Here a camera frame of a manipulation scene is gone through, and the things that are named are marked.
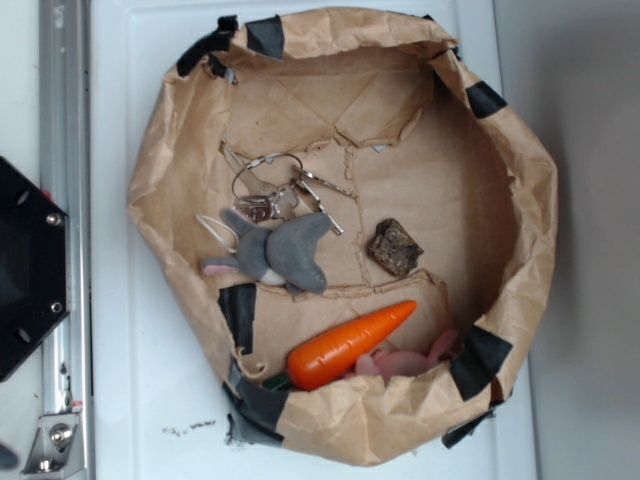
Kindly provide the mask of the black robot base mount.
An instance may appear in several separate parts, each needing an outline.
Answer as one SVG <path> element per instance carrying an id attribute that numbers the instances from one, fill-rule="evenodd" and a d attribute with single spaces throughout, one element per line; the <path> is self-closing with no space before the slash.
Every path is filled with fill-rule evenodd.
<path id="1" fill-rule="evenodd" d="M 1 160 L 1 380 L 68 315 L 67 214 Z"/>

